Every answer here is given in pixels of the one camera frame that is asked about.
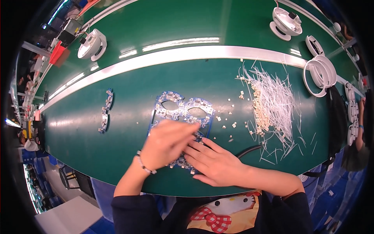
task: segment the green table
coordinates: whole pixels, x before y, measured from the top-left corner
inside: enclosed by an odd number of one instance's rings
[[[225,0],[142,0],[131,3],[94,25],[108,40],[108,49],[97,63],[78,59],[79,43],[73,42],[69,46],[71,53],[66,62],[60,68],[53,66],[50,69],[38,93],[44,90],[52,93],[82,72],[86,77],[97,71],[91,71],[91,67],[95,65],[102,69],[135,56],[154,52],[142,52],[144,46],[177,39],[219,37],[220,45],[256,47],[285,54],[290,54],[292,48],[300,51],[302,58],[307,60],[312,58],[304,42],[307,35],[318,38],[326,53],[339,47],[322,28],[300,13],[298,14],[303,22],[303,34],[293,37],[290,42],[282,41],[269,28],[274,6],[272,1]],[[122,53],[133,49],[138,51],[136,55],[119,58]],[[346,54],[341,53],[331,61],[338,75],[345,79],[349,80],[357,73]],[[252,63],[253,61],[247,61],[247,68]],[[132,70],[93,83],[44,111],[47,121],[46,147],[53,156],[75,170],[116,185],[146,139],[155,97],[162,91],[173,90],[186,98],[205,98],[213,103],[216,110],[220,110],[222,121],[214,120],[209,137],[216,137],[216,143],[236,154],[244,148],[258,144],[252,140],[244,124],[249,119],[254,121],[249,108],[250,102],[246,100],[249,97],[248,91],[239,80],[234,79],[241,65],[239,59],[180,61]],[[269,74],[277,73],[280,78],[285,78],[282,64],[262,62],[262,67]],[[252,166],[298,175],[327,159],[327,109],[324,98],[316,99],[307,92],[302,81],[301,68],[287,66],[286,69],[295,98],[298,100],[300,95],[301,99],[301,133],[306,141],[306,148],[297,138],[300,134],[296,128],[299,118],[296,113],[293,133],[294,140],[301,144],[304,155],[301,155],[296,146],[286,158],[275,165],[260,161],[259,151],[252,152],[241,160]],[[105,91],[108,88],[113,88],[114,91],[112,110],[109,111],[110,123],[107,132],[99,134],[101,108],[105,103]],[[237,98],[242,90],[246,94],[245,100]],[[237,122],[236,128],[231,127],[234,122]],[[314,133],[316,136],[310,145]],[[230,135],[234,139],[232,142],[228,142]],[[312,155],[315,142],[318,143]],[[269,153],[274,148],[282,149],[276,137],[269,140]],[[274,154],[266,159],[276,162]],[[234,194],[242,191],[244,190],[235,187],[215,188],[203,184],[181,168],[162,168],[156,175],[150,176],[143,187],[143,192],[187,197]]]

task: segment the black sleeve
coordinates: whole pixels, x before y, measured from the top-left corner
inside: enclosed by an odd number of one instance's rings
[[[273,212],[283,233],[313,233],[308,199],[304,192],[296,193],[285,200],[273,198]]]
[[[152,195],[114,197],[111,206],[117,234],[155,233],[162,222]]]

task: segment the beaded bracelet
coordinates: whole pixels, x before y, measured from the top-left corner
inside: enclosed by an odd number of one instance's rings
[[[138,158],[138,162],[139,162],[141,168],[143,168],[143,169],[144,169],[146,172],[148,172],[148,173],[156,174],[156,173],[157,173],[156,170],[151,171],[151,170],[149,170],[148,168],[146,168],[146,167],[144,166],[144,164],[143,164],[143,162],[141,161],[141,158],[140,158],[140,153],[141,153],[141,151],[138,150],[138,151],[137,151],[137,155],[135,155],[135,157]]]

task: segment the blue circuit board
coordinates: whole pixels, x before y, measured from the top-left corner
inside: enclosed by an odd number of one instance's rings
[[[178,108],[176,110],[167,110],[162,106],[162,103],[165,101],[175,102],[178,105]],[[162,121],[162,119],[172,119],[177,121],[179,120],[179,117],[181,117],[184,122],[190,124],[193,124],[195,122],[200,123],[200,130],[208,128],[206,130],[206,136],[201,131],[197,131],[194,133],[194,135],[196,136],[196,141],[203,144],[202,137],[209,136],[210,128],[215,115],[215,109],[212,106],[212,103],[203,98],[192,97],[189,98],[188,101],[184,101],[184,96],[182,96],[181,94],[173,91],[165,91],[161,95],[156,97],[154,112],[152,114],[147,135],[149,136],[150,130],[157,126],[160,121]],[[200,108],[204,110],[207,115],[203,118],[194,117],[188,112],[188,110],[191,108]],[[154,120],[155,116],[158,116],[159,118],[161,118],[161,120]],[[169,163],[167,166],[173,168],[175,165],[180,166],[181,168],[188,169],[191,174],[196,174],[197,172],[197,170],[185,160],[183,153],[177,160]]]
[[[113,102],[113,92],[111,88],[107,90],[107,94],[108,98],[105,100],[105,106],[103,106],[101,109],[102,121],[101,127],[99,127],[99,133],[104,133],[108,127],[108,111],[110,110]]]

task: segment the stool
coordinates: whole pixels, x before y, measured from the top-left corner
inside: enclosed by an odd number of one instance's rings
[[[75,171],[74,170],[72,171],[72,173],[70,175],[66,175],[66,173],[64,172],[64,168],[65,167],[67,167],[67,166],[65,165],[62,168],[58,169],[61,181],[64,184],[65,188],[66,189],[79,189],[79,187],[70,187],[69,180],[71,180],[71,179],[77,179],[77,178],[75,176]]]

